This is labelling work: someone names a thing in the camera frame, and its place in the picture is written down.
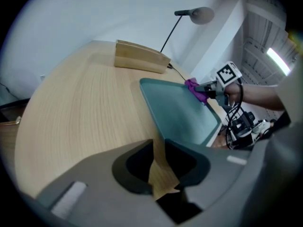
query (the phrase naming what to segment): green tray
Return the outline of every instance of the green tray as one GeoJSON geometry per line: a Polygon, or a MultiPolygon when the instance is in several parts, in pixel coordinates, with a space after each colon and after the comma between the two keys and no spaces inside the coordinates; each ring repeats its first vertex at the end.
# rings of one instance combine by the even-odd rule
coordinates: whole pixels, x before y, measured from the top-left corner
{"type": "Polygon", "coordinates": [[[164,140],[206,146],[221,124],[215,111],[186,85],[143,78],[140,88],[164,140]]]}

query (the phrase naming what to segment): purple towel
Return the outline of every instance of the purple towel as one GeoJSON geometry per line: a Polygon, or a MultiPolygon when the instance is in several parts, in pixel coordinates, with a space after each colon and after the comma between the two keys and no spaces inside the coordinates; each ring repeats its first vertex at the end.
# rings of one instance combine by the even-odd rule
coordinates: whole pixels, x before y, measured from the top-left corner
{"type": "Polygon", "coordinates": [[[188,86],[189,91],[191,91],[200,102],[203,102],[205,105],[207,104],[207,99],[209,98],[209,96],[206,93],[195,91],[195,87],[199,86],[196,78],[186,80],[185,85],[188,86]]]}

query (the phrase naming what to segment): wooden table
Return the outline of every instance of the wooden table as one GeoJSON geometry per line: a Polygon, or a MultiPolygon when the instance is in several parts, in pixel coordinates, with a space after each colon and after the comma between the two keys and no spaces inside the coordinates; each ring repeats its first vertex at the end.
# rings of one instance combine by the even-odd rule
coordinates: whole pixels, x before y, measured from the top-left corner
{"type": "MultiPolygon", "coordinates": [[[[36,197],[82,159],[132,142],[153,139],[149,182],[158,199],[178,184],[141,94],[141,78],[184,83],[172,69],[164,74],[115,68],[115,43],[92,41],[61,62],[36,90],[18,130],[15,167],[21,191],[36,197]]],[[[188,79],[190,76],[173,63],[188,79]]],[[[209,104],[223,119],[215,100],[209,104]]]]}

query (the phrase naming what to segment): fluorescent light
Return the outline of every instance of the fluorescent light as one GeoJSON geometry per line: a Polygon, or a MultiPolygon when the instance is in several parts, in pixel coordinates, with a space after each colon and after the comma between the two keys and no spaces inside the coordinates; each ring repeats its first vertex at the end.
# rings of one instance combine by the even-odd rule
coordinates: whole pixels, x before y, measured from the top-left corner
{"type": "Polygon", "coordinates": [[[269,55],[275,61],[275,63],[277,63],[277,65],[281,68],[285,75],[289,74],[289,67],[272,48],[268,49],[267,55],[269,55]]]}

